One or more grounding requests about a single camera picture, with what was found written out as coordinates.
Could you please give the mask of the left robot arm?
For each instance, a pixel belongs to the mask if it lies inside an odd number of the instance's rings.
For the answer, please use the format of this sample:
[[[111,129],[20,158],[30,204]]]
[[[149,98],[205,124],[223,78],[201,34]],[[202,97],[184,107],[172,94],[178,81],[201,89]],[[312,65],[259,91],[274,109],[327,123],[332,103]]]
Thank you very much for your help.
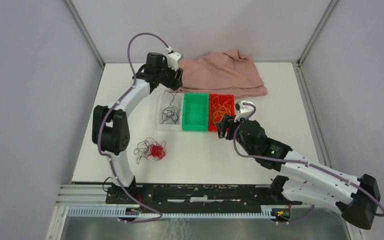
[[[170,50],[167,55],[149,52],[146,62],[134,70],[131,85],[109,105],[97,105],[92,112],[92,142],[100,155],[108,160],[113,183],[119,186],[118,197],[129,204],[136,200],[138,191],[127,156],[130,142],[129,115],[138,104],[159,85],[177,90],[182,83],[183,69],[179,66],[182,54]]]

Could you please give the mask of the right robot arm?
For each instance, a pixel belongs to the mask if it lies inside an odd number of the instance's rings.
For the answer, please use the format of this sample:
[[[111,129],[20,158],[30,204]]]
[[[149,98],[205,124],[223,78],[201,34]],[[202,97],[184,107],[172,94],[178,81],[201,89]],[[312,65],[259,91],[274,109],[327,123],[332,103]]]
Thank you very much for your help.
[[[372,228],[375,217],[384,217],[377,180],[342,173],[312,161],[289,145],[272,139],[255,120],[226,115],[215,124],[220,139],[232,140],[242,158],[279,173],[269,187],[275,204],[301,202],[339,214],[346,222],[363,230]]]

